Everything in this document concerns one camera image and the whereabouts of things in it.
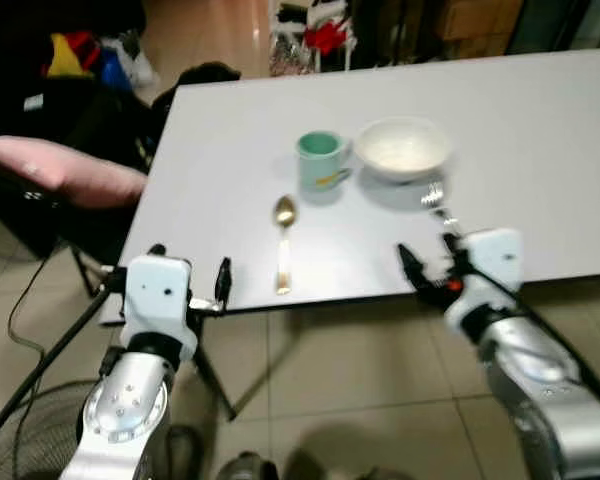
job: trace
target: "fan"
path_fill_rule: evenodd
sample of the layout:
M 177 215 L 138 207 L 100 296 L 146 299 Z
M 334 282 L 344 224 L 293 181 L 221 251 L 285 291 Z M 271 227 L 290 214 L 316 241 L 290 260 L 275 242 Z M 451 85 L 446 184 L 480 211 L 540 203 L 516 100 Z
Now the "fan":
M 77 448 L 76 425 L 96 380 L 71 382 L 38 394 L 16 432 L 27 405 L 0 430 L 0 480 L 56 480 Z

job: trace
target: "white bowl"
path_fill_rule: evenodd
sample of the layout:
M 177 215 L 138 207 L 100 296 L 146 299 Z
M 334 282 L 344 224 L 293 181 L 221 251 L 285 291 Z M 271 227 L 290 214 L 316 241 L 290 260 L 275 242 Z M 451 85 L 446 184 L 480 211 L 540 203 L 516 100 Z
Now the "white bowl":
M 387 118 L 366 127 L 354 152 L 379 176 L 406 182 L 433 173 L 451 155 L 451 143 L 424 118 Z

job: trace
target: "metal fork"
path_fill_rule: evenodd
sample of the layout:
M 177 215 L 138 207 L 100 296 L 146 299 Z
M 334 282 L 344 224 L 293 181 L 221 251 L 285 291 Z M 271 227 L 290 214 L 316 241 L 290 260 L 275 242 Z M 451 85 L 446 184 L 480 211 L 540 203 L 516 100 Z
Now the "metal fork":
M 460 236 L 458 220 L 451 216 L 449 210 L 447 210 L 443 202 L 444 186 L 442 185 L 442 182 L 431 182 L 429 184 L 429 193 L 420 198 L 420 203 L 424 208 L 441 218 L 442 223 L 451 231 L 451 233 L 456 236 Z

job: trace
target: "gold spoon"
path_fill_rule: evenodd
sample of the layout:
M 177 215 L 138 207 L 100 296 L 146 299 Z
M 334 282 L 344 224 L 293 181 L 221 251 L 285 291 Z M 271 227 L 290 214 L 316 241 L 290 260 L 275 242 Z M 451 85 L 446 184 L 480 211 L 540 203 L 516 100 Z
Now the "gold spoon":
M 273 210 L 275 222 L 282 228 L 282 238 L 278 248 L 278 276 L 276 279 L 276 293 L 284 295 L 291 291 L 291 274 L 289 273 L 289 239 L 287 228 L 296 220 L 296 207 L 287 195 L 276 203 Z

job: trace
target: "yellow cloth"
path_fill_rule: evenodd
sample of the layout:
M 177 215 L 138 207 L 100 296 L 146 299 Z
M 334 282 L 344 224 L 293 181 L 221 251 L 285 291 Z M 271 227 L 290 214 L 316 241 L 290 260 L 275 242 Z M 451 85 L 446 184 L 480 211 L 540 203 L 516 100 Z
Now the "yellow cloth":
M 61 33 L 52 33 L 51 41 L 53 42 L 53 60 L 47 72 L 47 76 L 54 77 L 58 75 L 74 75 L 81 77 L 91 76 L 91 72 L 85 72 L 80 65 L 80 61 L 76 54 L 73 53 L 69 42 Z

